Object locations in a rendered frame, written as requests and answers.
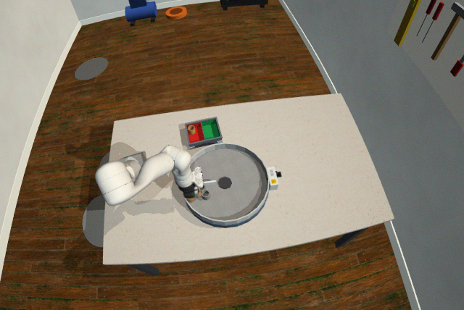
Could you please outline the grey crate with red and green compartments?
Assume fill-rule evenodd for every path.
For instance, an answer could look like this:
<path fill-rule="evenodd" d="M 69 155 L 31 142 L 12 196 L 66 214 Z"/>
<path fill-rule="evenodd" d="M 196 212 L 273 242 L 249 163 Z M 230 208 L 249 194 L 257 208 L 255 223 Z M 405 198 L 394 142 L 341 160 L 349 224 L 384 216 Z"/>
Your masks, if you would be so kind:
<path fill-rule="evenodd" d="M 189 130 L 187 128 L 190 125 L 195 127 L 196 132 L 193 135 L 188 133 Z M 186 123 L 185 129 L 190 150 L 223 142 L 217 117 Z"/>

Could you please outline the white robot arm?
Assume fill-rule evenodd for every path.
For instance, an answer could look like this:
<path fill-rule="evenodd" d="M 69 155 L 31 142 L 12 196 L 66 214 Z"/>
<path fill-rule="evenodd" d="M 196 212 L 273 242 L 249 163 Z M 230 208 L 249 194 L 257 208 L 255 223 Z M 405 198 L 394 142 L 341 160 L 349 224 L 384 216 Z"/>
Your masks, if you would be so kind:
<path fill-rule="evenodd" d="M 107 162 L 95 173 L 96 183 L 109 206 L 128 201 L 171 170 L 178 181 L 185 181 L 191 176 L 190 153 L 172 145 L 164 147 L 160 153 L 149 157 L 142 166 L 135 160 L 126 163 Z"/>

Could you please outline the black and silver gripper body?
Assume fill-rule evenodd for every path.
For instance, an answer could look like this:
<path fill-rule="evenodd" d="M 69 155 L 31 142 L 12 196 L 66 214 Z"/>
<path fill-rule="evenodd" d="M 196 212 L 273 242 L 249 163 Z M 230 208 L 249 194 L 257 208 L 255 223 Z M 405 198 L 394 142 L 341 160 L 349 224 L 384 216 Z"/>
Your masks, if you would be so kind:
<path fill-rule="evenodd" d="M 175 179 L 176 185 L 179 187 L 181 191 L 183 191 L 183 195 L 185 198 L 194 198 L 194 188 L 195 186 L 198 188 L 203 187 L 203 179 L 202 179 L 202 171 L 200 167 L 195 167 L 194 171 L 191 172 L 191 176 L 189 179 L 185 181 L 178 181 Z"/>

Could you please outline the grey round turntable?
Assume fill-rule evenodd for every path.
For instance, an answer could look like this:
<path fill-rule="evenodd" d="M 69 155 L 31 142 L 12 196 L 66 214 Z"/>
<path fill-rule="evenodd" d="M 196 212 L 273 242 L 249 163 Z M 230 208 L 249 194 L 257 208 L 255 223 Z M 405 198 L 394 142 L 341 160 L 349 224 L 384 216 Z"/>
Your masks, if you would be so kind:
<path fill-rule="evenodd" d="M 203 148 L 191 158 L 192 172 L 195 167 L 202 169 L 210 199 L 184 199 L 196 218 L 213 227 L 238 227 L 255 218 L 267 201 L 268 190 L 276 190 L 277 177 L 281 177 L 275 167 L 267 168 L 255 152 L 236 143 Z"/>

